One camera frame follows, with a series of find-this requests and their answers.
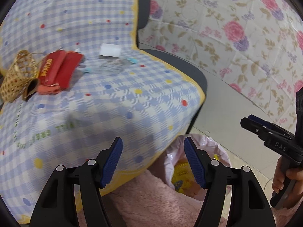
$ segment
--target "white floor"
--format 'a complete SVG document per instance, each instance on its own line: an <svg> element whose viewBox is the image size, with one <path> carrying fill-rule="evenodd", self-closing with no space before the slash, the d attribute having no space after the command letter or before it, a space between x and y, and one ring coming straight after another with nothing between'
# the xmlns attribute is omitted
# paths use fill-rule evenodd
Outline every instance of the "white floor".
<svg viewBox="0 0 303 227"><path fill-rule="evenodd" d="M143 44L140 48L154 49ZM241 168L243 165L251 167L269 200L279 155L266 148L255 134L242 129L240 120L250 114L270 120L243 95L209 72L197 68L204 73L208 90L206 101L191 133L205 134L220 143L228 152L234 168ZM225 200L224 217L228 216L230 197L231 195Z"/></svg>

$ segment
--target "red envelope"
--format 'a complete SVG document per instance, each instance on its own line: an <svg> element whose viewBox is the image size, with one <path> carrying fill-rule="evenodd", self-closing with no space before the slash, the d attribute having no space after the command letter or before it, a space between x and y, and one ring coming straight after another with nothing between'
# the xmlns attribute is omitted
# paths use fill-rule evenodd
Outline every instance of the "red envelope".
<svg viewBox="0 0 303 227"><path fill-rule="evenodd" d="M81 62L82 58L83 54L79 54L77 52L68 52L66 54L56 78L56 83L58 83L62 89L69 88L69 81L72 74Z"/></svg>
<svg viewBox="0 0 303 227"><path fill-rule="evenodd" d="M58 71L65 57L66 52L64 50L55 51L45 57L38 77L40 84L51 86L56 83Z"/></svg>

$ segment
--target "pink plastic bag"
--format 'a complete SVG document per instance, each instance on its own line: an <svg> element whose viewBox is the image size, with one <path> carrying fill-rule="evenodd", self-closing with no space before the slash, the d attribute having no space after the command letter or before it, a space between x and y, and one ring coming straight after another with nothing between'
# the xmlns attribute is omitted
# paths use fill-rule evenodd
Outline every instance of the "pink plastic bag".
<svg viewBox="0 0 303 227"><path fill-rule="evenodd" d="M231 167L227 152L224 148L215 142L212 138L200 134L187 134L178 136L172 144L160 155L160 157L149 167L150 172L160 178L172 189L175 186L172 184L172 177L174 174L174 166L181 159L185 159L186 155L184 152L184 139L190 136L198 149L205 150L209 157L213 159L215 155L219 158L219 161L228 167ZM226 187L226 195L231 191L231 186ZM196 196L197 200L204 200L206 190L201 189Z"/></svg>

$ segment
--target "blue gripper pad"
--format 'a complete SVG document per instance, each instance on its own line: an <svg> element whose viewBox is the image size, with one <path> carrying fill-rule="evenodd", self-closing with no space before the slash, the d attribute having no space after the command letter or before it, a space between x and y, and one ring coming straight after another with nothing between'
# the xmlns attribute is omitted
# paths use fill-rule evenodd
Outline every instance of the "blue gripper pad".
<svg viewBox="0 0 303 227"><path fill-rule="evenodd" d="M252 121L255 121L255 122L259 123L260 125L263 125L263 126L269 128L269 129L272 128L271 123L269 123L269 122L267 122L267 121L265 121L265 120L263 120L263 119L260 119L259 117L255 116L255 115L252 115L252 114L249 115L249 116L248 116L248 119L249 119L249 120L252 120Z"/></svg>
<svg viewBox="0 0 303 227"><path fill-rule="evenodd" d="M122 154L122 150L123 150L123 142L122 139L119 138L103 167L103 174L100 181L100 184L103 188L105 188L105 186L111 182L118 161Z"/></svg>
<svg viewBox="0 0 303 227"><path fill-rule="evenodd" d="M205 169L198 158L198 155L193 148L195 144L191 144L188 138L184 140L184 152L186 154L187 160L189 162L190 168L193 172L194 178L196 182L202 187L206 187L206 180L205 180Z"/></svg>

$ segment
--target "finger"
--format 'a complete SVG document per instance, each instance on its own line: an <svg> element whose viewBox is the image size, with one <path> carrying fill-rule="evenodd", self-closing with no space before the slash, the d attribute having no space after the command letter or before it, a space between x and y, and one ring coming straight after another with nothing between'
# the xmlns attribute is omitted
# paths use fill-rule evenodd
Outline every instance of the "finger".
<svg viewBox="0 0 303 227"><path fill-rule="evenodd" d="M278 188L276 188L275 186L272 186L272 189L278 194L280 192L280 190Z"/></svg>
<svg viewBox="0 0 303 227"><path fill-rule="evenodd" d="M297 167L293 169L288 169L286 171L286 176L291 180L301 181L303 180L303 168Z"/></svg>
<svg viewBox="0 0 303 227"><path fill-rule="evenodd" d="M279 190L282 190L283 189L283 183L281 183L279 180L274 180L273 183L272 183L272 187L276 188L276 189L279 189Z"/></svg>
<svg viewBox="0 0 303 227"><path fill-rule="evenodd" d="M291 195L300 196L303 193L303 181L297 181L291 191Z"/></svg>
<svg viewBox="0 0 303 227"><path fill-rule="evenodd" d="M284 180L285 180L285 175L281 171L281 164L282 164L282 157L280 157L278 159L278 163L277 163L277 166L276 166L276 170L275 170L275 175L274 175L273 181L277 181L278 180L281 183L283 183Z"/></svg>

